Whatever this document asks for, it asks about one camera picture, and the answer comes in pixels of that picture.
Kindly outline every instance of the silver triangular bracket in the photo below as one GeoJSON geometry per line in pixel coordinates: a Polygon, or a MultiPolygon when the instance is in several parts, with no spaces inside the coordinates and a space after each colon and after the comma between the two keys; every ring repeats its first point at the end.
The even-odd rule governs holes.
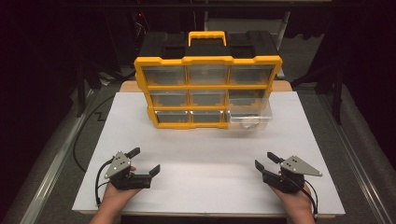
{"type": "Polygon", "coordinates": [[[105,179],[110,178],[113,175],[123,171],[125,168],[131,167],[131,162],[122,152],[118,152],[116,156],[114,156],[113,162],[111,162],[110,167],[108,168],[105,179]]]}
{"type": "Polygon", "coordinates": [[[297,156],[291,156],[287,160],[282,161],[280,166],[292,173],[299,175],[323,176],[322,172],[318,171],[297,156]]]}

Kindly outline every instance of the person's right hand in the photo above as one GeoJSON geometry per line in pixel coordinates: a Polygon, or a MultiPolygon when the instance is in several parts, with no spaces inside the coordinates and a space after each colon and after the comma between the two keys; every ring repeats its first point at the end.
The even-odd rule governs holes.
{"type": "MultiPolygon", "coordinates": [[[[312,215],[312,204],[309,198],[303,194],[302,191],[298,191],[294,194],[283,193],[282,191],[271,187],[271,190],[279,197],[282,202],[283,208],[285,209],[286,215],[290,223],[292,224],[311,224],[315,223],[312,215]]],[[[306,192],[311,194],[309,187],[304,184],[306,192]]]]}

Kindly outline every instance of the dark background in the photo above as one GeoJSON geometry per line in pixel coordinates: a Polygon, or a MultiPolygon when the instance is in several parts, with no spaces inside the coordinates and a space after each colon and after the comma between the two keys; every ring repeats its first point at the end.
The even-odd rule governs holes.
{"type": "MultiPolygon", "coordinates": [[[[189,2],[150,1],[152,4],[189,2]]],[[[396,17],[390,0],[368,1],[368,4],[369,7],[351,10],[295,9],[285,37],[303,34],[307,39],[326,34],[310,71],[343,57],[344,83],[395,167],[396,28],[393,24],[396,17]]],[[[215,11],[211,14],[219,18],[259,19],[262,15],[276,16],[278,12],[215,11]]],[[[145,11],[144,16],[150,31],[179,33],[203,29],[202,12],[196,12],[195,24],[189,11],[145,11]]],[[[139,19],[132,11],[73,11],[65,9],[62,2],[45,0],[1,2],[0,169],[3,185],[0,219],[12,204],[36,157],[71,108],[73,101],[69,95],[78,84],[77,70],[82,66],[83,78],[94,87],[98,72],[120,72],[122,66],[132,64],[142,39],[142,34],[137,35],[136,27],[131,25],[134,20],[139,19]]],[[[332,70],[307,80],[329,83],[331,87],[334,81],[332,70]]]]}

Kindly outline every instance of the white surface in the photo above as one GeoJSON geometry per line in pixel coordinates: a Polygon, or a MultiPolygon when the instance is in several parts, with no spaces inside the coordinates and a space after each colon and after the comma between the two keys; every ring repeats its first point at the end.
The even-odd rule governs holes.
{"type": "Polygon", "coordinates": [[[258,160],[277,173],[279,165],[266,157],[267,151],[284,159],[297,155],[321,171],[323,177],[305,177],[318,193],[319,213],[344,214],[297,93],[272,92],[270,103],[274,118],[263,131],[168,130],[153,127],[143,93],[117,93],[73,210],[96,211],[93,189],[100,166],[119,150],[140,147],[141,153],[132,159],[136,173],[147,174],[157,164],[161,171],[151,189],[128,203],[127,214],[283,216],[279,199],[254,165],[258,160]]]}

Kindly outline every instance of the transparent drawer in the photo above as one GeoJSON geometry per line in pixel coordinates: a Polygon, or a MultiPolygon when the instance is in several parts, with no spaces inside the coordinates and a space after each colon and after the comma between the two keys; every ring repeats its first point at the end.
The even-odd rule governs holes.
{"type": "Polygon", "coordinates": [[[226,91],[189,91],[192,105],[224,105],[226,91]]]}
{"type": "Polygon", "coordinates": [[[225,84],[228,66],[223,64],[196,64],[187,66],[190,84],[225,84]]]}
{"type": "Polygon", "coordinates": [[[222,110],[193,110],[191,113],[191,121],[194,123],[213,123],[222,122],[222,110]]]}
{"type": "Polygon", "coordinates": [[[184,110],[163,110],[155,111],[158,122],[160,123],[187,123],[189,113],[184,110]]]}
{"type": "Polygon", "coordinates": [[[229,106],[261,106],[265,105],[265,90],[229,90],[229,106]]]}
{"type": "Polygon", "coordinates": [[[184,66],[143,66],[148,85],[184,85],[184,66]]]}
{"type": "Polygon", "coordinates": [[[150,91],[154,106],[187,105],[187,91],[150,91]]]}
{"type": "Polygon", "coordinates": [[[265,84],[271,76],[273,65],[233,65],[230,82],[233,84],[265,84]]]}
{"type": "Polygon", "coordinates": [[[273,119],[269,102],[263,109],[227,111],[226,120],[231,130],[262,130],[273,119]]]}

